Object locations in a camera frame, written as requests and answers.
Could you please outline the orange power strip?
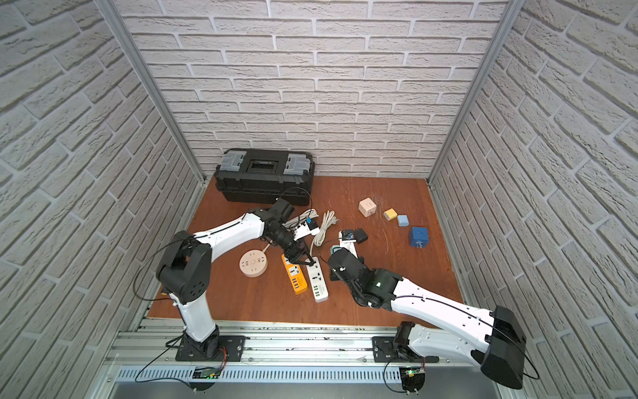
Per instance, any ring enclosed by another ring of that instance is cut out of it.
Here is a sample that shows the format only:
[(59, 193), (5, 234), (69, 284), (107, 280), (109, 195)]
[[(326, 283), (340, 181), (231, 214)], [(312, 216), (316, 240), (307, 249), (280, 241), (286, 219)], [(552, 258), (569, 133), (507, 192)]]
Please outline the orange power strip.
[(294, 293), (302, 294), (306, 292), (307, 281), (302, 273), (301, 267), (298, 264), (291, 264), (284, 255), (282, 255), (282, 262), (286, 268)]

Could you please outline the white power strip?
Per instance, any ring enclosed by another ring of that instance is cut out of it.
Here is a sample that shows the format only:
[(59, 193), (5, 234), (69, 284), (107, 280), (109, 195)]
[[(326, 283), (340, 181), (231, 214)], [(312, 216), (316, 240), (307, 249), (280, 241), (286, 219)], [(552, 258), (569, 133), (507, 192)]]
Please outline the white power strip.
[(312, 286), (312, 293), (316, 303), (325, 302), (328, 299), (328, 290), (322, 268), (315, 259), (313, 265), (307, 266), (308, 277)]

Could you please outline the black plug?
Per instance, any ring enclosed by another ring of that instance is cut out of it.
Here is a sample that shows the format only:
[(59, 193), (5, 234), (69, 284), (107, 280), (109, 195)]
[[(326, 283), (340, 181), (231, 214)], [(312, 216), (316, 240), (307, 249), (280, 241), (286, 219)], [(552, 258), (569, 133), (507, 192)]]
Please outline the black plug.
[(368, 240), (368, 234), (364, 231), (364, 229), (355, 229), (353, 231), (353, 237), (357, 244), (364, 243)]

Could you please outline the round pink power socket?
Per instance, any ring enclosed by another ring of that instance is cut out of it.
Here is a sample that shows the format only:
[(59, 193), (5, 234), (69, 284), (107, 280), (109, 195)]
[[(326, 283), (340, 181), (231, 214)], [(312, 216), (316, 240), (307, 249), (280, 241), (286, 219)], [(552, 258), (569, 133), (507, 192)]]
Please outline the round pink power socket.
[(267, 270), (267, 256), (262, 250), (246, 252), (239, 261), (240, 271), (248, 278), (257, 278)]

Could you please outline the yellow charger plug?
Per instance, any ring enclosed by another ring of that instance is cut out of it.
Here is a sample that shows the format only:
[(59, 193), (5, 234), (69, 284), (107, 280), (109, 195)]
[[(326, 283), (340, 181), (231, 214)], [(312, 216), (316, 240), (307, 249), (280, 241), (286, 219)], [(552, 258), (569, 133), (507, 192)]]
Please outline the yellow charger plug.
[(397, 218), (398, 214), (394, 209), (388, 209), (383, 213), (383, 216), (388, 220), (394, 220)]

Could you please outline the light blue charger plug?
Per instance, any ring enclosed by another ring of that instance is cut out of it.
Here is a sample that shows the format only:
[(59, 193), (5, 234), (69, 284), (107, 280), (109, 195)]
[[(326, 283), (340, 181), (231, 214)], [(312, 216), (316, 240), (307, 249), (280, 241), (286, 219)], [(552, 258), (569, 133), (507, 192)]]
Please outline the light blue charger plug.
[(400, 227), (407, 227), (407, 226), (410, 225), (410, 222), (409, 222), (409, 219), (408, 219), (407, 215), (399, 214), (396, 217), (396, 220), (397, 220), (398, 226), (400, 226)]

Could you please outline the dark blue adapter plug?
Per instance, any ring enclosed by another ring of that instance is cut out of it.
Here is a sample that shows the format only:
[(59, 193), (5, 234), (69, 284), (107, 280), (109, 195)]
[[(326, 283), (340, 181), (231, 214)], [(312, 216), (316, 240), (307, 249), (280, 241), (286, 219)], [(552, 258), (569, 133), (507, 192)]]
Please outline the dark blue adapter plug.
[(412, 227), (409, 234), (410, 246), (423, 249), (430, 242), (429, 231), (425, 227)]

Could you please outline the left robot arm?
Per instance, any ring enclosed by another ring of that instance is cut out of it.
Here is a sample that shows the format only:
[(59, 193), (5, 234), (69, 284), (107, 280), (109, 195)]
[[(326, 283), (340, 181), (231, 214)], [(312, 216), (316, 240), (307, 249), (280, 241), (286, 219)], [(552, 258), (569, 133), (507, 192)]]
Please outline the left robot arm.
[(191, 342), (209, 344), (219, 336), (206, 300), (211, 265), (217, 258), (254, 239), (281, 248), (291, 264), (311, 258), (304, 239), (285, 226), (292, 211), (292, 205), (280, 198), (269, 208), (251, 210), (219, 227), (175, 234), (156, 268), (156, 279), (177, 305)]

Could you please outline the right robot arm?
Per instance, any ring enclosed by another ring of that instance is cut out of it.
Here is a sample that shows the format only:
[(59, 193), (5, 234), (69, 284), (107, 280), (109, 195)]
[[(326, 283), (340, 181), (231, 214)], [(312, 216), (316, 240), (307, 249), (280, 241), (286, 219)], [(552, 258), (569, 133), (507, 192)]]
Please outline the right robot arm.
[(455, 334), (460, 342), (449, 350), (430, 345), (416, 326), (407, 347), (420, 357), (458, 354), (492, 381), (515, 390), (523, 388), (527, 338), (513, 311), (475, 308), (423, 289), (387, 269), (369, 269), (346, 249), (329, 257), (329, 269), (349, 288), (355, 302), (371, 309), (405, 314)]

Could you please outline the black plastic toolbox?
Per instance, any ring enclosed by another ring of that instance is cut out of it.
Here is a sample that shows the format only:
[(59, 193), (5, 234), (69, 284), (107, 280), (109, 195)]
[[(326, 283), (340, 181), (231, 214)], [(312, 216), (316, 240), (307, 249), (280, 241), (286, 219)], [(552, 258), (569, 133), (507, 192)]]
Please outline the black plastic toolbox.
[(230, 202), (310, 204), (315, 162), (304, 151), (234, 148), (214, 171), (215, 187)]

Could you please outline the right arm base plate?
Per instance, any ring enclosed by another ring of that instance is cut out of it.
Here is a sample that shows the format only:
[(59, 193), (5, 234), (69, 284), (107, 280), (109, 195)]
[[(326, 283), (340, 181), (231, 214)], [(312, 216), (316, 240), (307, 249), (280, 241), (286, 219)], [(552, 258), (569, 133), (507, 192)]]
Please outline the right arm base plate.
[(393, 337), (373, 337), (372, 352), (374, 361), (378, 363), (387, 362), (419, 362), (419, 363), (438, 363), (440, 358), (437, 356), (422, 357), (416, 354), (405, 345), (395, 343)]

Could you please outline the aluminium rail frame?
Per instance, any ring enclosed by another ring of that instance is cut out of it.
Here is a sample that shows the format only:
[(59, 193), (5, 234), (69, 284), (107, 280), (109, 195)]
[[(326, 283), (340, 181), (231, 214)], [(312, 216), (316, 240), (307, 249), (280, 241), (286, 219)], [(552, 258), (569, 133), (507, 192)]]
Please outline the aluminium rail frame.
[[(228, 320), (217, 325), (229, 357), (218, 383), (400, 382), (401, 368), (420, 366), (398, 358), (396, 328)], [(178, 360), (172, 340), (184, 331), (180, 319), (146, 318), (136, 331), (118, 333), (88, 397), (105, 398), (124, 382), (202, 383), (196, 370), (221, 363), (195, 355)]]

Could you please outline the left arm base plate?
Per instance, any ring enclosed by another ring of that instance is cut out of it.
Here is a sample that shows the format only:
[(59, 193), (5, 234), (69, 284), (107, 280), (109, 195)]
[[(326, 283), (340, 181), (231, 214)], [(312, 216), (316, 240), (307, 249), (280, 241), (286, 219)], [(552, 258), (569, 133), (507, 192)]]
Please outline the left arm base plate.
[(175, 360), (177, 362), (240, 362), (245, 336), (214, 336), (204, 342), (196, 342), (185, 334), (179, 343)]

